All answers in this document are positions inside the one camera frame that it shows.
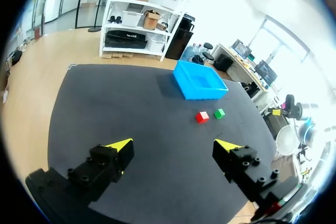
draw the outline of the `black mat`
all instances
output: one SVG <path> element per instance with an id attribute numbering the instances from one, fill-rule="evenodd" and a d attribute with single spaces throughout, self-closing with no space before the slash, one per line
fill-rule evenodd
<path id="1" fill-rule="evenodd" d="M 247 202 L 212 159 L 219 138 L 258 149 L 271 162 L 273 138 L 242 87 L 216 101 L 186 101 L 169 70 L 78 65 L 68 70 L 51 116 L 48 163 L 63 176 L 96 144 L 134 139 L 135 157 L 92 209 L 130 223 L 228 223 Z M 223 108 L 226 116 L 212 113 Z M 197 124 L 198 111 L 210 120 Z"/>

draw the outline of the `black bag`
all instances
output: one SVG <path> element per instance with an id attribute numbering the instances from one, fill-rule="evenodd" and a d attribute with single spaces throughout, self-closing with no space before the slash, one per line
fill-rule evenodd
<path id="1" fill-rule="evenodd" d="M 146 47 L 146 44 L 146 35 L 133 33 L 131 31 L 108 31 L 105 37 L 106 47 L 143 49 Z"/>
<path id="2" fill-rule="evenodd" d="M 13 56 L 12 56 L 12 66 L 14 66 L 15 64 L 17 64 L 20 61 L 21 56 L 22 56 L 22 52 L 20 50 L 16 50 L 13 53 Z"/>

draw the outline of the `window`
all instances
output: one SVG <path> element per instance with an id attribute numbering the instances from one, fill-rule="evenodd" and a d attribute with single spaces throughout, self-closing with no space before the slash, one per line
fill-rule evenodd
<path id="1" fill-rule="evenodd" d="M 278 91 L 294 78 L 309 53 L 297 36 L 269 16 L 249 47 L 256 64 L 264 60 L 277 74 L 274 85 Z"/>

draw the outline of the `blue plastic bin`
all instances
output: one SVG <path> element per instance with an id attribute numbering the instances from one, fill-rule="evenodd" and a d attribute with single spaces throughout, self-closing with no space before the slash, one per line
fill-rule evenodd
<path id="1" fill-rule="evenodd" d="M 186 100 L 220 99 L 229 91 L 210 67 L 179 60 L 173 75 Z"/>

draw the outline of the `red cube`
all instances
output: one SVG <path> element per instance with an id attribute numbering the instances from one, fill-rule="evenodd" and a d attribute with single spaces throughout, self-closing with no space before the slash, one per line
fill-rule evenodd
<path id="1" fill-rule="evenodd" d="M 205 111 L 198 112 L 198 114 L 196 115 L 196 120 L 198 123 L 205 123 L 209 120 L 209 116 Z"/>

